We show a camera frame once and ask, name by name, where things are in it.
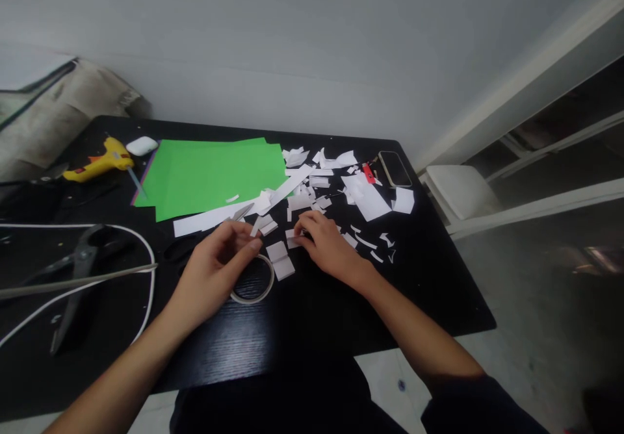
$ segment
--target sleeve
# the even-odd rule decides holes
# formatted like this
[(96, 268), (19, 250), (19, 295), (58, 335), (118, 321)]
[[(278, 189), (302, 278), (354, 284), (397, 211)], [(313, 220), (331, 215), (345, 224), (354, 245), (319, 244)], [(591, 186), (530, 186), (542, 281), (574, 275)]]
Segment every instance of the sleeve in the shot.
[(427, 434), (466, 430), (548, 434), (489, 376), (446, 382), (427, 405), (421, 421)]

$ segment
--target red object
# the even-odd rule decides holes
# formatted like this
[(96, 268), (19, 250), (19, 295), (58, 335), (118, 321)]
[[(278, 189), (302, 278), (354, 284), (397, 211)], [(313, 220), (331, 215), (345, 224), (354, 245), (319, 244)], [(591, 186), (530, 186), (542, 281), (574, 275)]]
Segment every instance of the red object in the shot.
[(366, 174), (366, 180), (369, 182), (369, 184), (374, 184), (375, 176), (373, 176), (371, 168), (369, 167), (369, 164), (368, 163), (362, 164), (362, 169), (364, 170), (364, 174)]

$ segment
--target smartphone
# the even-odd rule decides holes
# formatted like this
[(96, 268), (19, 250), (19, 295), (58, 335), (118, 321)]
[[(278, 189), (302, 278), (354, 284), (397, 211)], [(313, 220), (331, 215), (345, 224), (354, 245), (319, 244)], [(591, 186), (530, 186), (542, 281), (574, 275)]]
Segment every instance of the smartphone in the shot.
[(394, 151), (380, 151), (379, 161), (382, 162), (388, 181), (392, 187), (411, 187), (411, 179), (401, 158)]

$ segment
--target forearm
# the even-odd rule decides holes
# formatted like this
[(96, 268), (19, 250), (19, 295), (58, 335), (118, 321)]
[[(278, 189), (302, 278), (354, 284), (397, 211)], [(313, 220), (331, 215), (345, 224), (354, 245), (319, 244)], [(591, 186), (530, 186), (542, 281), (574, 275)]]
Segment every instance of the forearm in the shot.
[(431, 390), (448, 377), (484, 372), (472, 356), (366, 261), (353, 286), (385, 323), (416, 374)]
[(187, 333), (163, 311), (45, 432), (125, 433)]

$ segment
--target green paper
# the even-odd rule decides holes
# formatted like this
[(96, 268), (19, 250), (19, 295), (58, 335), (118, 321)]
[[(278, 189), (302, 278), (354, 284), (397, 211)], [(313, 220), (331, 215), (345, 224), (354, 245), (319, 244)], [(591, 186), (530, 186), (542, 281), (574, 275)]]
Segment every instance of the green paper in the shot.
[(265, 145), (264, 138), (252, 138), (239, 140), (238, 142), (196, 142), (192, 140), (163, 140), (154, 155), (149, 172), (143, 181), (143, 189), (147, 198), (139, 195), (136, 197), (135, 207), (158, 207), (164, 204), (164, 197), (169, 183), (171, 161), (174, 156), (184, 156), (188, 150), (206, 150), (218, 146), (248, 146)]

